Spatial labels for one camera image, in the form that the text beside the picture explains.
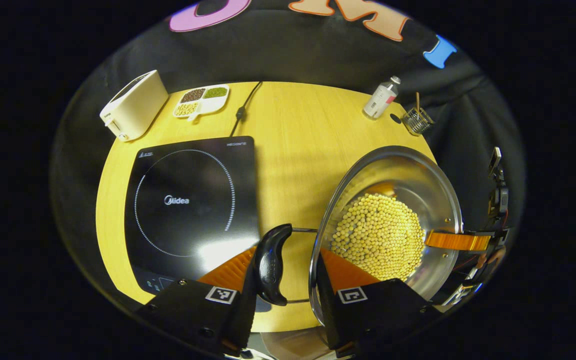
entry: metal rod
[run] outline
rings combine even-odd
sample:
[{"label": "metal rod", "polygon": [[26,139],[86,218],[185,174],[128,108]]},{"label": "metal rod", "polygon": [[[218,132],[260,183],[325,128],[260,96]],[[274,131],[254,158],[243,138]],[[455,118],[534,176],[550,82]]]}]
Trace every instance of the metal rod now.
[{"label": "metal rod", "polygon": [[303,227],[293,227],[292,231],[295,233],[317,233],[316,228],[303,228]]}]

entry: white tray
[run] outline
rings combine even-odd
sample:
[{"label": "white tray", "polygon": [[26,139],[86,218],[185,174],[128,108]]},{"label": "white tray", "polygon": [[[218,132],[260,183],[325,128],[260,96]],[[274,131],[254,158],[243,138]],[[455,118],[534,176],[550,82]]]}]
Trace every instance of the white tray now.
[{"label": "white tray", "polygon": [[[214,89],[214,88],[226,88],[226,95],[218,96],[218,97],[204,98],[204,96],[206,95],[208,90]],[[183,95],[186,95],[188,92],[196,90],[196,89],[205,89],[205,91],[201,95],[201,98],[199,98],[198,100],[181,102],[182,99],[184,98]],[[178,103],[176,103],[176,105],[174,105],[174,107],[172,109],[172,116],[180,118],[180,119],[187,117],[188,121],[194,121],[195,118],[197,118],[197,116],[199,116],[201,114],[214,113],[214,112],[218,111],[219,109],[221,109],[222,107],[224,107],[224,104],[226,104],[226,100],[228,100],[228,95],[230,95],[230,94],[231,94],[231,88],[226,84],[201,86],[201,87],[194,88],[194,89],[188,89],[188,91],[184,92],[183,95],[181,96],[181,98],[179,98]],[[193,112],[190,112],[189,114],[183,114],[183,115],[176,115],[175,114],[175,110],[177,109],[177,107],[180,104],[193,104],[193,103],[197,103],[197,107],[196,107],[196,109],[194,109]]]}]

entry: small glass cup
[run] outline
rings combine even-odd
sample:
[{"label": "small glass cup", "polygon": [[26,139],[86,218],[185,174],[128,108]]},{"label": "small glass cup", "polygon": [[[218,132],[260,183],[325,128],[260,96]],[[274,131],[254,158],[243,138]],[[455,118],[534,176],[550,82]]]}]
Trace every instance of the small glass cup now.
[{"label": "small glass cup", "polygon": [[406,126],[408,132],[416,137],[430,129],[435,123],[422,107],[419,107],[419,111],[416,107],[413,107],[406,112],[401,121]]}]

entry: metal bowl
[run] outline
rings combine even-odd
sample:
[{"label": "metal bowl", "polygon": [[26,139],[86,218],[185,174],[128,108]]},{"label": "metal bowl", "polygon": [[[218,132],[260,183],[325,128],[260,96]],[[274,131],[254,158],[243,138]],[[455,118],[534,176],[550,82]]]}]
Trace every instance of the metal bowl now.
[{"label": "metal bowl", "polygon": [[[317,292],[316,265],[322,247],[330,249],[336,224],[350,202],[371,194],[391,196],[418,215],[425,236],[430,230],[462,232],[462,211],[455,190],[444,172],[423,153],[405,146],[385,146],[364,155],[343,176],[334,191],[317,231],[310,259],[310,305],[323,323],[322,305]],[[457,261],[458,251],[424,246],[421,264],[406,284],[425,300],[430,300],[446,282]]]}]

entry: divided snack tray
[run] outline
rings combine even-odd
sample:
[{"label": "divided snack tray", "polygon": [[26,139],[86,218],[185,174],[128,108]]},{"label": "divided snack tray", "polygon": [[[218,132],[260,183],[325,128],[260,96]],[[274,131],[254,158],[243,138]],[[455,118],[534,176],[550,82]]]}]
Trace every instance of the divided snack tray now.
[{"label": "divided snack tray", "polygon": [[230,93],[231,88],[226,84],[189,89],[174,105],[172,115],[178,118],[187,117],[188,121],[193,121],[201,114],[214,113],[224,107]]}]

